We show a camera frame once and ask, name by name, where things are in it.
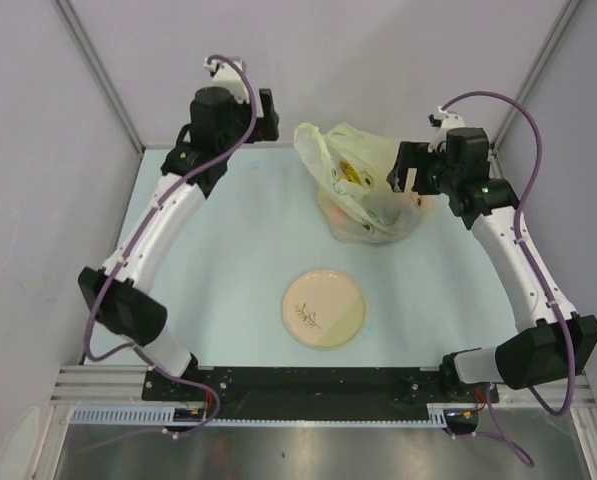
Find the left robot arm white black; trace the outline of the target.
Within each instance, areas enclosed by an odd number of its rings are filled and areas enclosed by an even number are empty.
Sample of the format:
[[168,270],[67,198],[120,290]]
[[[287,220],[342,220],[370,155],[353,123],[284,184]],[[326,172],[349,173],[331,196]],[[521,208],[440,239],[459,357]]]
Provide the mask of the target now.
[[166,372],[164,387],[175,398],[192,397],[197,360],[167,326],[167,309],[150,291],[169,249],[187,220],[208,199],[227,172],[227,162],[244,143],[275,141],[279,116],[270,89],[259,91],[261,110],[228,89],[205,87],[190,103],[190,121],[160,167],[145,211],[127,238],[97,269],[84,268],[78,285],[89,308],[85,337],[95,325],[123,338],[123,348]]

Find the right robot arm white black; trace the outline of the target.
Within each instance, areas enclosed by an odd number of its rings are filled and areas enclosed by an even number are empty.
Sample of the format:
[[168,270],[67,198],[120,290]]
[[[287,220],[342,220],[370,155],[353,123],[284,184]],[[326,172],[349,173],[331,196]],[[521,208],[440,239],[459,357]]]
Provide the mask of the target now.
[[462,401],[476,384],[534,389],[556,380],[573,387],[597,344],[597,319],[582,316],[557,287],[531,239],[511,185],[491,176],[480,128],[448,131],[439,149],[403,141],[387,181],[397,193],[444,194],[488,255],[509,299],[516,335],[487,349],[449,354],[441,393]]

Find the beige round plate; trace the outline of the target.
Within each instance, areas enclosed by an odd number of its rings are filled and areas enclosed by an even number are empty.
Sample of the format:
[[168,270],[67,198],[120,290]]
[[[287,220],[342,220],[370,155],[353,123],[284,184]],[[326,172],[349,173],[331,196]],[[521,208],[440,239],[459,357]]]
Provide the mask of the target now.
[[287,288],[282,320],[301,345],[330,351],[352,342],[367,319],[367,300],[357,282],[342,272],[308,272]]

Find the translucent plastic avocado-print bag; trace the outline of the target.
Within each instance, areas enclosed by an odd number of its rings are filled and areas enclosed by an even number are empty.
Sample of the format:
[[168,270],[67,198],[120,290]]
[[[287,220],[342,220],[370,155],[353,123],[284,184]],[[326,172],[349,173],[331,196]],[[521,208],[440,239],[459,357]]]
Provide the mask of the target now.
[[411,235],[434,201],[387,182],[398,145],[341,123],[323,134],[310,123],[294,131],[294,148],[318,185],[317,202],[332,234],[345,243],[391,243]]

